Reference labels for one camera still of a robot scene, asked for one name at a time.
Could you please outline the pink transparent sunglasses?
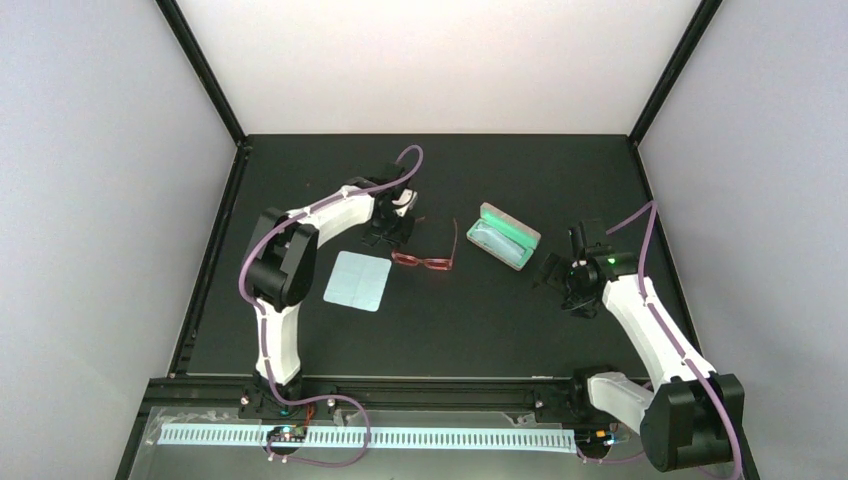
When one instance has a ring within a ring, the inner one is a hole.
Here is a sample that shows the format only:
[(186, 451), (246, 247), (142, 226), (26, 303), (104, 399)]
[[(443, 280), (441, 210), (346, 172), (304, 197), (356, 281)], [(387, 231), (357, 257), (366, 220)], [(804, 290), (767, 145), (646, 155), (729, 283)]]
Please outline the pink transparent sunglasses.
[(451, 245), (451, 252), (448, 257), (440, 257), (440, 258), (420, 258), (411, 254), (403, 253), (399, 251), (397, 248), (393, 249), (390, 254), (391, 260), (398, 265), (407, 266), (407, 267), (417, 267), (423, 266), (428, 270), (433, 271), (451, 271), (455, 264), (456, 259), (456, 251), (458, 245), (458, 223), (455, 218), (452, 219), (452, 227), (453, 227), (453, 239)]

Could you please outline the grey felt glasses case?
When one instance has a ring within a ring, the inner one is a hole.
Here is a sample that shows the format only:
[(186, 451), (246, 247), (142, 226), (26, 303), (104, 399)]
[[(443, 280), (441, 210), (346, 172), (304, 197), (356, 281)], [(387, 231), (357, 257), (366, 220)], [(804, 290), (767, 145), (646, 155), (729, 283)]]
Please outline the grey felt glasses case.
[(480, 205), (479, 217), (466, 238), (515, 271), (521, 271), (534, 255), (541, 234), (494, 205)]

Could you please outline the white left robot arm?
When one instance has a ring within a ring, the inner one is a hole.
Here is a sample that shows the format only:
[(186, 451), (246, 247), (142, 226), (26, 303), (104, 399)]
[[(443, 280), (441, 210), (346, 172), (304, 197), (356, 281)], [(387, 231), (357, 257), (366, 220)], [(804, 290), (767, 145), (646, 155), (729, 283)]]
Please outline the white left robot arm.
[(312, 204), (260, 215), (237, 283), (256, 316), (255, 374), (274, 397), (289, 405), (300, 401), (299, 313), (314, 282), (319, 249), (359, 226), (370, 244), (407, 242), (418, 197), (409, 183), (418, 169), (391, 163), (383, 175), (356, 177)]

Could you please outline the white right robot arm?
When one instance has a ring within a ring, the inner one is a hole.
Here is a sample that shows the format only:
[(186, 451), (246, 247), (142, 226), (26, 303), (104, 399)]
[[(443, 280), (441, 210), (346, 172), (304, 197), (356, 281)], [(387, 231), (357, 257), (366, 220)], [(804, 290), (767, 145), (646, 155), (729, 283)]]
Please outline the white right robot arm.
[(592, 319), (609, 312), (646, 368), (644, 387), (609, 365), (575, 371), (567, 404), (578, 418), (602, 412), (637, 434), (660, 472), (731, 462), (742, 473), (737, 427), (744, 388), (720, 374), (687, 340), (662, 305), (644, 262), (610, 243), (599, 220), (569, 230), (570, 256), (548, 255), (536, 276), (563, 297), (562, 309)]

